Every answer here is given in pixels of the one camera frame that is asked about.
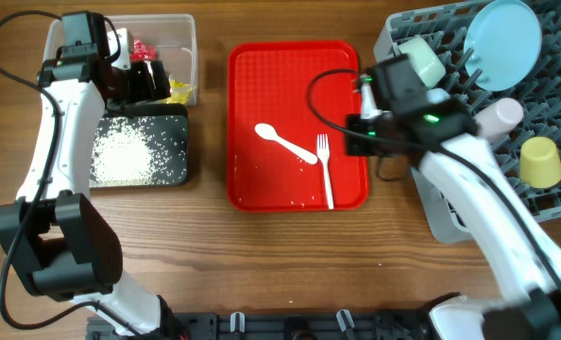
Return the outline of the light blue small bowl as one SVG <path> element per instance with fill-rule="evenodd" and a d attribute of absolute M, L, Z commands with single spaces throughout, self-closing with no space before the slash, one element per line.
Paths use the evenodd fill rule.
<path fill-rule="evenodd" d="M 436 105 L 450 100 L 451 95 L 442 88 L 434 88 L 426 92 L 426 98 L 431 104 Z"/>

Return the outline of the red strawberry candy wrapper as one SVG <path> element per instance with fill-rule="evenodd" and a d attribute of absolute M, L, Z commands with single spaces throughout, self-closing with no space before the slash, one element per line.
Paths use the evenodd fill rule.
<path fill-rule="evenodd" d="M 130 53 L 131 61 L 152 61 L 158 58 L 157 47 L 155 45 L 144 44 L 141 40 L 135 40 L 133 50 Z"/>

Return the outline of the mint green bowl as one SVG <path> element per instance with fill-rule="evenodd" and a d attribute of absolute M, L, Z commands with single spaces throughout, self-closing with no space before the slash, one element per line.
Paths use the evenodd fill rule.
<path fill-rule="evenodd" d="M 422 82 L 434 88 L 447 73 L 445 66 L 428 43 L 421 37 L 414 37 L 398 46 L 402 55 L 409 61 Z"/>

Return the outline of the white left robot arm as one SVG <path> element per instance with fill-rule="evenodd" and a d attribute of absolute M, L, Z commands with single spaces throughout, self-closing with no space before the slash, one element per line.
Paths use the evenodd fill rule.
<path fill-rule="evenodd" d="M 65 43 L 46 60 L 32 88 L 42 97 L 34 156 L 15 201 L 0 206 L 6 259 L 0 291 L 15 272 L 27 292 L 87 308 L 119 336 L 184 339 L 164 299 L 123 269 L 120 241 L 90 200 L 97 126 L 104 117 L 184 114 L 154 93 L 153 80 L 123 69 L 130 47 L 96 12 L 60 16 Z"/>

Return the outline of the yellow foil wrapper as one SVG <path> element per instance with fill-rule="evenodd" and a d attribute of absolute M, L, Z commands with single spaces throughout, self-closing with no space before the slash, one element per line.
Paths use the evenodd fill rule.
<path fill-rule="evenodd" d="M 172 77 L 169 78 L 170 96 L 164 99 L 165 104 L 186 105 L 195 90 L 195 86 L 178 82 Z"/>

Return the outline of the white plastic fork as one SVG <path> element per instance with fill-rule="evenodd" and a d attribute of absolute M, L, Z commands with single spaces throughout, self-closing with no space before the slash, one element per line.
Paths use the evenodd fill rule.
<path fill-rule="evenodd" d="M 322 164 L 327 206 L 329 210 L 333 210 L 334 201 L 332 195 L 332 182 L 329 171 L 329 160 L 331 152 L 327 134 L 318 134 L 316 136 L 316 155 Z"/>

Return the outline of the white plastic spoon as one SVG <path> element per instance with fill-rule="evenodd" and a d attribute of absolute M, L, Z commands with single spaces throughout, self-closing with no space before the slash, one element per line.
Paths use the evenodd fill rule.
<path fill-rule="evenodd" d="M 314 153 L 283 139 L 271 125 L 259 123 L 254 130 L 261 138 L 278 143 L 306 163 L 317 164 L 318 157 Z"/>

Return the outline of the white plastic cup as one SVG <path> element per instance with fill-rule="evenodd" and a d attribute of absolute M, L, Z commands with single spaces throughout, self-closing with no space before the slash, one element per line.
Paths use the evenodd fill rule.
<path fill-rule="evenodd" d="M 523 107 L 517 100 L 502 98 L 478 112 L 474 119 L 479 126 L 479 135 L 494 143 L 515 128 L 523 117 Z"/>

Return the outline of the yellow plastic cup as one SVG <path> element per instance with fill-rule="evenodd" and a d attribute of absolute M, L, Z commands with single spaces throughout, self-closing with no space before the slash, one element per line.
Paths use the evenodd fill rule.
<path fill-rule="evenodd" d="M 537 189 L 547 189 L 561 181 L 561 159 L 553 140 L 532 137 L 522 144 L 519 178 Z"/>

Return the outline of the light blue plate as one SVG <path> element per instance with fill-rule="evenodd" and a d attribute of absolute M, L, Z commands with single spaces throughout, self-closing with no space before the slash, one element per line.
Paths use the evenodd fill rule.
<path fill-rule="evenodd" d="M 534 68 L 542 46 L 542 30 L 532 9 L 520 0 L 487 4 L 467 28 L 464 50 L 471 51 L 466 71 L 482 73 L 475 84 L 490 92 L 507 90 Z"/>

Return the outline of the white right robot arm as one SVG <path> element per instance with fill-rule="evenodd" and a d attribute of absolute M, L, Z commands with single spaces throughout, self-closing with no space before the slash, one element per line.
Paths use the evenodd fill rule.
<path fill-rule="evenodd" d="M 440 339 L 561 339 L 561 248 L 531 216 L 499 168 L 489 142 L 455 99 L 433 102 L 409 60 L 399 56 L 357 81 L 362 138 L 404 153 L 445 197 L 483 252 L 499 300 L 451 297 L 428 317 Z"/>

